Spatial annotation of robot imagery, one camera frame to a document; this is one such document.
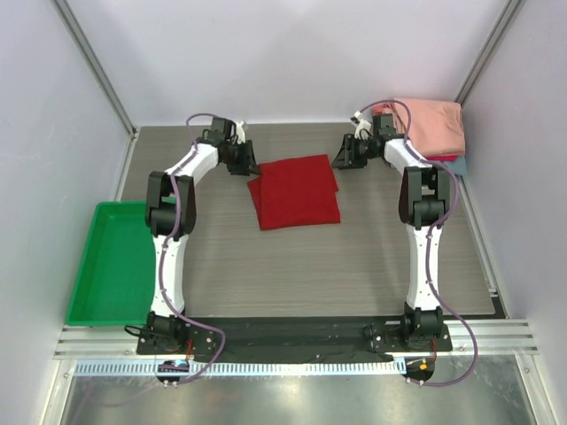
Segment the red t shirt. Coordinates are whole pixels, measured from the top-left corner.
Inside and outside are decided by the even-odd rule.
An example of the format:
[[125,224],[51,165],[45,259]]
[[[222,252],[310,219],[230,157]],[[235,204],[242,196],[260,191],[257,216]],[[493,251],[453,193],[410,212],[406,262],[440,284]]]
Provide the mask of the red t shirt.
[[326,154],[261,164],[248,189],[262,230],[341,222],[338,184]]

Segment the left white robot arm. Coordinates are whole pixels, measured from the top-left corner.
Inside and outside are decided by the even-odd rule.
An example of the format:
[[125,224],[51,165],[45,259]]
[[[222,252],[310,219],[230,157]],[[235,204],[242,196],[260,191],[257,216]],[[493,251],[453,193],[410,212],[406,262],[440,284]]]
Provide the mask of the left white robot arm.
[[153,171],[146,191],[145,224],[156,266],[155,288],[139,353],[181,352],[189,345],[191,321],[184,315],[183,267],[186,246],[197,220],[196,186],[223,164],[232,175],[258,174],[246,124],[208,113],[211,124],[194,137],[188,152],[164,171]]

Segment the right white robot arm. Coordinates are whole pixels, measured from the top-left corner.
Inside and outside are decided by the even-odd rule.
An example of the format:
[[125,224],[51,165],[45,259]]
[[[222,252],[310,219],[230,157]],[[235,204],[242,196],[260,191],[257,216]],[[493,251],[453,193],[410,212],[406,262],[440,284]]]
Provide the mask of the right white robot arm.
[[392,343],[394,350],[449,352],[453,346],[439,301],[439,220],[451,206],[448,172],[420,154],[408,137],[398,132],[391,114],[367,120],[356,112],[354,131],[343,136],[331,166],[339,170],[360,169],[381,158],[401,175],[398,213],[409,241],[409,288],[404,313],[396,327],[386,326],[376,340]]

